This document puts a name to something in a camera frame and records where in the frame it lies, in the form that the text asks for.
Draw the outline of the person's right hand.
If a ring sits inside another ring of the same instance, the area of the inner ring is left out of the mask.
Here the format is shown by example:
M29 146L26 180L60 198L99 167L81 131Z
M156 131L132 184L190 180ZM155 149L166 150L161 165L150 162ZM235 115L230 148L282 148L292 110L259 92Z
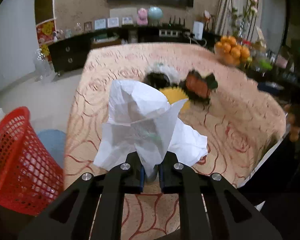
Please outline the person's right hand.
M300 105L287 104L284 110L290 125L289 139L291 142L297 142L300 139Z

